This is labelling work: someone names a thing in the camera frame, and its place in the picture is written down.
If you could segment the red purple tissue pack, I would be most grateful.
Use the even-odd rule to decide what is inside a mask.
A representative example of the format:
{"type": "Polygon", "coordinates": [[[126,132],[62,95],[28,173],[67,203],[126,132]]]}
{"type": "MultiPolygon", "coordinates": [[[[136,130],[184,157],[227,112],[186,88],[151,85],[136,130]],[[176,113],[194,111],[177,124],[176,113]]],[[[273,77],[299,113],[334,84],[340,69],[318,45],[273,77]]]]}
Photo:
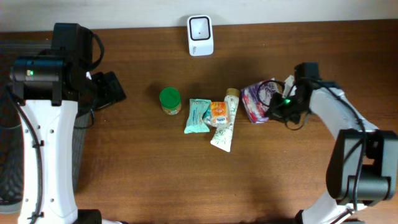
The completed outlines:
{"type": "Polygon", "coordinates": [[[241,100],[252,124],[261,124],[269,120],[266,111],[272,95],[278,92],[274,79],[264,80],[241,89],[241,100]]]}

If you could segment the green bottle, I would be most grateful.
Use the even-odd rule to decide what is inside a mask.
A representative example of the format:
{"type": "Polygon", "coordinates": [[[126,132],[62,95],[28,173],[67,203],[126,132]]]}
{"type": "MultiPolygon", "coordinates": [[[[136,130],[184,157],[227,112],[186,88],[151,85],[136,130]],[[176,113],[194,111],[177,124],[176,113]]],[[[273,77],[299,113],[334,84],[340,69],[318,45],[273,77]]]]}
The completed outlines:
{"type": "Polygon", "coordinates": [[[181,96],[176,88],[164,88],[159,95],[163,111],[168,115],[178,114],[181,110],[181,96]]]}

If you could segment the orange snack packet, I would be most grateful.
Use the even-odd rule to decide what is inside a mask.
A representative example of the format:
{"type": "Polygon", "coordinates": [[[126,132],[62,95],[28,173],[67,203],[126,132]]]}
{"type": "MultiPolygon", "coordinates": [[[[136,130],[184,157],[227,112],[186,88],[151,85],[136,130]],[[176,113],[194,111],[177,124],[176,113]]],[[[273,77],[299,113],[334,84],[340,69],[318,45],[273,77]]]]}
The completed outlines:
{"type": "Polygon", "coordinates": [[[227,102],[211,102],[210,124],[214,127],[224,125],[229,122],[229,108],[227,102]]]}

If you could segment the white tube with cork cap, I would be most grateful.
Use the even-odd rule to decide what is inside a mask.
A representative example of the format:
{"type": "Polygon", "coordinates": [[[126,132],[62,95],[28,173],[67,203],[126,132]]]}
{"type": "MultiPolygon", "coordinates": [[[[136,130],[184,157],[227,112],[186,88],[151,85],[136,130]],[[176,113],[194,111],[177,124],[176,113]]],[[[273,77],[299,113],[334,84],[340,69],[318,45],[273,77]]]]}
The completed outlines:
{"type": "Polygon", "coordinates": [[[229,119],[228,124],[218,127],[210,141],[210,144],[225,151],[231,152],[231,143],[233,138],[234,122],[239,105],[240,91],[235,88],[228,88],[224,102],[228,105],[229,119]]]}

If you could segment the small teal gum pack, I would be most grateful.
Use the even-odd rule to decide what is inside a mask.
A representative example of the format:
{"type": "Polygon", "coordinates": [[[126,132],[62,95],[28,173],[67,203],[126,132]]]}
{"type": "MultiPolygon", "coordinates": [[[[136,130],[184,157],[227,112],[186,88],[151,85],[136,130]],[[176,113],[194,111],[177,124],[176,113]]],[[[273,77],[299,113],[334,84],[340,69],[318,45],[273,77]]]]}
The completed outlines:
{"type": "Polygon", "coordinates": [[[212,124],[212,113],[210,109],[207,109],[203,115],[203,122],[206,125],[211,125],[212,124]]]}

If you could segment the teal wipes packet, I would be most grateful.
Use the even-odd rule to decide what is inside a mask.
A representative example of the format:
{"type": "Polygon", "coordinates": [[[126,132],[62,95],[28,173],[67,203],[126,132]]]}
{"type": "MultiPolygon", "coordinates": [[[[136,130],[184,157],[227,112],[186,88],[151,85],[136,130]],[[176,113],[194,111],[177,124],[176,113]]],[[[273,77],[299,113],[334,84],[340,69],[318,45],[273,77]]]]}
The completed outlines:
{"type": "Polygon", "coordinates": [[[190,110],[184,129],[185,134],[208,133],[209,127],[203,121],[203,116],[211,104],[210,100],[190,99],[190,110]]]}

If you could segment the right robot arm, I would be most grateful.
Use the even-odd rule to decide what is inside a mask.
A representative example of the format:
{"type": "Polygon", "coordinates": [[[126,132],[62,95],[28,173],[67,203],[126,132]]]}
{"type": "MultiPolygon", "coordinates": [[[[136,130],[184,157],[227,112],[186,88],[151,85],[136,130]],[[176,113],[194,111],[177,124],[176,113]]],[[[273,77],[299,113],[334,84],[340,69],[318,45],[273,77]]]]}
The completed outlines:
{"type": "Polygon", "coordinates": [[[303,114],[318,116],[335,139],[326,171],[326,191],[294,223],[347,223],[356,212],[390,200],[397,185],[397,134],[367,121],[335,82],[320,78],[318,64],[294,68],[287,94],[273,94],[266,116],[299,124],[303,114]]]}

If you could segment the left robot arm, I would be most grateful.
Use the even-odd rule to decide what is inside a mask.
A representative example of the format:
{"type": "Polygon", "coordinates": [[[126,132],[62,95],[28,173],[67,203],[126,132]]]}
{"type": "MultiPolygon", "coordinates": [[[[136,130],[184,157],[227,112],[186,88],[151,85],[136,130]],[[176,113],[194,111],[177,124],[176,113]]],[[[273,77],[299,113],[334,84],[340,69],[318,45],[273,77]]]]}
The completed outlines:
{"type": "Polygon", "coordinates": [[[73,191],[75,120],[126,98],[113,72],[96,72],[101,39],[74,23],[57,23],[49,49],[20,56],[7,94],[22,122],[24,189],[19,223],[103,223],[79,209],[73,191]]]}

